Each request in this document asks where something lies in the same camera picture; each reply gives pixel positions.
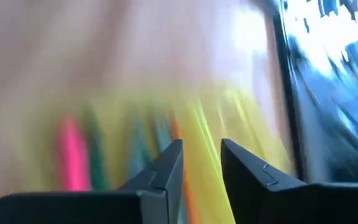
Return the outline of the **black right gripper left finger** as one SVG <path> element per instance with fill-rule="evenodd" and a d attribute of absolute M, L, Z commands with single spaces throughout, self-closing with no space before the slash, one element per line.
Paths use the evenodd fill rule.
<path fill-rule="evenodd" d="M 183 142 L 172 143 L 117 190 L 38 192 L 0 198 L 0 224 L 176 224 Z"/>

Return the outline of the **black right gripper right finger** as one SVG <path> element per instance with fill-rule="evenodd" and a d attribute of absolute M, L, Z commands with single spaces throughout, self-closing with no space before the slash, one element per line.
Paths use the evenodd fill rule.
<path fill-rule="evenodd" d="M 307 184 L 230 139 L 221 164 L 236 224 L 358 224 L 358 184 Z"/>

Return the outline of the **dark green marker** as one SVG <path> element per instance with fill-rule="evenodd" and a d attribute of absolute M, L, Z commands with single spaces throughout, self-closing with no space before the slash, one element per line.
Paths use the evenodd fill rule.
<path fill-rule="evenodd" d="M 85 110 L 83 122 L 89 153 L 91 188 L 93 190 L 106 190 L 109 188 L 109 183 L 104 165 L 103 140 L 98 121 L 93 111 Z"/>

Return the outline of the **pink marker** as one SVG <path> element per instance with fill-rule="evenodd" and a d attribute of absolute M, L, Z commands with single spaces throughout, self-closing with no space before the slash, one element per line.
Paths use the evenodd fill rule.
<path fill-rule="evenodd" d="M 60 123 L 58 148 L 63 188 L 69 191 L 89 191 L 88 150 L 75 119 L 64 118 Z"/>

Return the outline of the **coloured pencils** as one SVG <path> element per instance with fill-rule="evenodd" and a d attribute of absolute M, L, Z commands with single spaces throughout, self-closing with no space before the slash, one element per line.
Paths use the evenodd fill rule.
<path fill-rule="evenodd" d="M 151 162 L 149 144 L 145 135 L 145 125 L 136 120 L 130 138 L 129 177 L 134 178 Z"/>

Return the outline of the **yellow translucent supply box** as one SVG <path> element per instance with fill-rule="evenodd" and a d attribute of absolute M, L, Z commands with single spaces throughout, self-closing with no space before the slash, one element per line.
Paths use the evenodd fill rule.
<path fill-rule="evenodd" d="M 268 129 L 248 91 L 225 86 L 195 93 L 144 89 L 62 93 L 38 97 L 25 109 L 20 146 L 24 190 L 64 190 L 58 148 L 60 123 L 64 118 L 75 119 L 86 143 L 85 110 L 93 111 L 101 130 L 109 183 L 102 191 L 117 189 L 132 179 L 130 138 L 135 121 L 145 125 L 150 165 L 174 140 L 174 118 L 200 224 L 235 224 L 221 171 L 222 139 L 232 139 L 287 174 L 294 172 L 291 157 Z"/>

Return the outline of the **orange pencil with red eraser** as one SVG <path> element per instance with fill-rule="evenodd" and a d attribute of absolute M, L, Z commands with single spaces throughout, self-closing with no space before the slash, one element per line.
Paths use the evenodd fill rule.
<path fill-rule="evenodd" d="M 171 122 L 172 138 L 180 139 L 180 131 L 177 121 L 173 118 Z M 193 194 L 189 186 L 185 168 L 183 168 L 183 198 L 181 203 L 181 224 L 200 224 L 196 208 L 194 206 Z"/>

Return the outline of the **black table edge rail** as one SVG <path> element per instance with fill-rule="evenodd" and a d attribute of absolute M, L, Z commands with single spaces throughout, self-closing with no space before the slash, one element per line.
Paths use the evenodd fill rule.
<path fill-rule="evenodd" d="M 305 180 L 307 171 L 304 165 L 303 139 L 302 131 L 300 130 L 298 91 L 283 17 L 284 5 L 287 0 L 261 0 L 261 2 L 268 16 L 268 21 L 272 23 L 274 30 L 295 171 L 299 179 Z"/>

